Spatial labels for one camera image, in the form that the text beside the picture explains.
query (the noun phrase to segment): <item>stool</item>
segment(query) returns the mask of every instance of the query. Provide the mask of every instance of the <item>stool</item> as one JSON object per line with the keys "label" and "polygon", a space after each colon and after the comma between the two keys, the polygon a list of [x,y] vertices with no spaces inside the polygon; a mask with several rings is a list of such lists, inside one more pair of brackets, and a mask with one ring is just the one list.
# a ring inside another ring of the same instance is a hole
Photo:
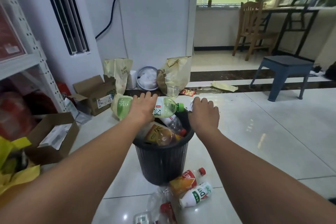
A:
{"label": "stool", "polygon": [[304,74],[303,85],[301,88],[299,99],[302,99],[303,93],[307,86],[308,77],[310,70],[313,67],[313,62],[295,58],[293,56],[269,56],[264,57],[261,62],[257,72],[254,75],[254,78],[250,84],[254,83],[254,80],[257,78],[258,73],[263,67],[267,67],[275,71],[275,78],[272,84],[271,93],[269,94],[268,101],[275,102],[275,99],[279,95],[282,86],[284,85],[287,77],[290,74]]}

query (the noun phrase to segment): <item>black trash can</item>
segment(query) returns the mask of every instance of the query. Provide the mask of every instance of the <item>black trash can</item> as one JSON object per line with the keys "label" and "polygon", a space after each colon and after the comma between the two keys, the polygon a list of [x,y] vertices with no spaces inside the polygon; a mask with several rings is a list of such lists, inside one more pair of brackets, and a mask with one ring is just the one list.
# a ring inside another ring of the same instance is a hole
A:
{"label": "black trash can", "polygon": [[167,184],[180,176],[184,169],[188,142],[193,137],[194,131],[190,127],[187,110],[177,112],[176,116],[187,130],[186,136],[180,141],[166,146],[148,144],[140,139],[133,141],[142,173],[146,180],[154,185]]}

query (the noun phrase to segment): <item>hand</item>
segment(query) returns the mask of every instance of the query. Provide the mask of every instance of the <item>hand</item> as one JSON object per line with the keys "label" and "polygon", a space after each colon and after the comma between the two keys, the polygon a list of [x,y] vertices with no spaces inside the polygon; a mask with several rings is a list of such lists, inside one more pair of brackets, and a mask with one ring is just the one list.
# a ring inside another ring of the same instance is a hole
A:
{"label": "hand", "polygon": [[153,111],[157,98],[157,94],[151,97],[149,91],[146,95],[145,93],[141,93],[139,98],[133,96],[132,106],[126,118],[128,118],[128,120],[132,119],[141,127],[154,121]]}
{"label": "hand", "polygon": [[189,112],[189,122],[198,137],[206,136],[215,131],[219,123],[218,107],[213,106],[213,102],[206,98],[202,101],[199,97],[194,99],[192,112]]}

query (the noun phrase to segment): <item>shelf board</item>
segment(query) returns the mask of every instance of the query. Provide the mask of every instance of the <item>shelf board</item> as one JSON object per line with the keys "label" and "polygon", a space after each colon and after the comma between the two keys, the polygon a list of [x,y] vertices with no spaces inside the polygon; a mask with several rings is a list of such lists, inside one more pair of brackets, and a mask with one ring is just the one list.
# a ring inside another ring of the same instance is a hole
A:
{"label": "shelf board", "polygon": [[0,61],[0,80],[39,64],[37,54],[24,54],[12,59]]}

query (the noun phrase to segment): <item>wooden chair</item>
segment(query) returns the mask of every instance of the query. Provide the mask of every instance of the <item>wooden chair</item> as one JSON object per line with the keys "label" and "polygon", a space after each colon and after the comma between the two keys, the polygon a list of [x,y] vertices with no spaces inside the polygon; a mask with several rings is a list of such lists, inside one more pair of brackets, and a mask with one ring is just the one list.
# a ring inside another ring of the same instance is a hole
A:
{"label": "wooden chair", "polygon": [[234,45],[232,56],[236,54],[240,39],[246,37],[250,39],[251,45],[246,55],[245,60],[248,61],[250,55],[253,54],[255,49],[265,48],[265,46],[256,46],[258,40],[272,39],[272,43],[269,46],[268,54],[271,55],[277,42],[279,33],[263,32],[260,30],[261,17],[263,12],[263,2],[247,2],[241,3],[240,15],[239,15],[239,28],[236,43]]}

